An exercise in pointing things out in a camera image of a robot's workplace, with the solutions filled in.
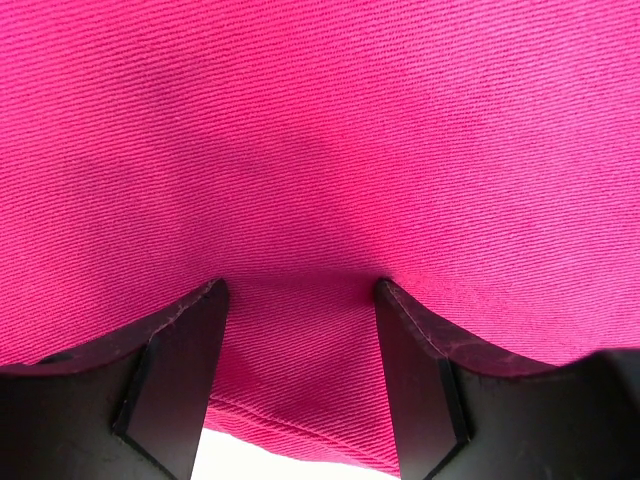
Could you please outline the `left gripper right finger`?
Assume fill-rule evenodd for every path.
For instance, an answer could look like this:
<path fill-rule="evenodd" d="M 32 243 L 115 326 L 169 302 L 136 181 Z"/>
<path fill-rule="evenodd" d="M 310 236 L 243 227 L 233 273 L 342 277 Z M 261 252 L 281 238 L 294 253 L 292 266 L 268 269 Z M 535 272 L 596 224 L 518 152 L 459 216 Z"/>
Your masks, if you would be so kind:
<path fill-rule="evenodd" d="M 556 367 L 374 288 L 377 334 L 405 479 L 635 479 L 639 353 Z"/>

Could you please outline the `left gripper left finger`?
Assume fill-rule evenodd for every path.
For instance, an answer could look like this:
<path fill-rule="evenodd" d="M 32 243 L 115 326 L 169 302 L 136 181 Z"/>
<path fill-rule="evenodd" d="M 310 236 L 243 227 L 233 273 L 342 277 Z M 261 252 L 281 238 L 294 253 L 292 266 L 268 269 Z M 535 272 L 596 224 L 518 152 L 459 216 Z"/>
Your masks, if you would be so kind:
<path fill-rule="evenodd" d="M 94 340 L 3 366 L 2 477 L 190 478 L 228 310 L 214 280 Z"/>

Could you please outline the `pink trousers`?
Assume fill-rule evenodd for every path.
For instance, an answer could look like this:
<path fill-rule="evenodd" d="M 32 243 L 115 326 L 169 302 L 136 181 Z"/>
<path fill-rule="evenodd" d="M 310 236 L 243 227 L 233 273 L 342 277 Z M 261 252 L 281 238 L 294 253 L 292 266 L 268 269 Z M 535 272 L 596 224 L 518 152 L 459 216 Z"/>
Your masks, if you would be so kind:
<path fill-rule="evenodd" d="M 206 417 L 396 474 L 372 287 L 563 364 L 639 343 L 635 1 L 5 1 L 1 360 L 214 278 Z"/>

